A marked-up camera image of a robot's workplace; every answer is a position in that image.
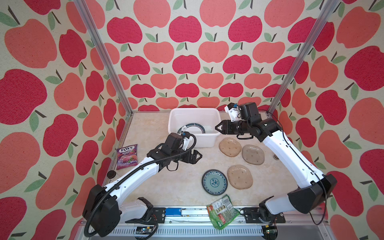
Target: white plastic bin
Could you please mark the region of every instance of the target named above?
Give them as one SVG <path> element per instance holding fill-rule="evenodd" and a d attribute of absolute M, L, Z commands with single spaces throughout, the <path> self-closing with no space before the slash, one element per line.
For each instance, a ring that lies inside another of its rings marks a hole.
<path fill-rule="evenodd" d="M 196 136 L 195 147 L 213 147 L 217 136 L 215 126 L 221 122 L 220 113 L 216 108 L 175 108 L 169 114 L 168 132 L 177 132 L 189 123 L 198 123 L 205 129 L 205 133 L 197 127 L 190 127 L 188 132 Z"/>

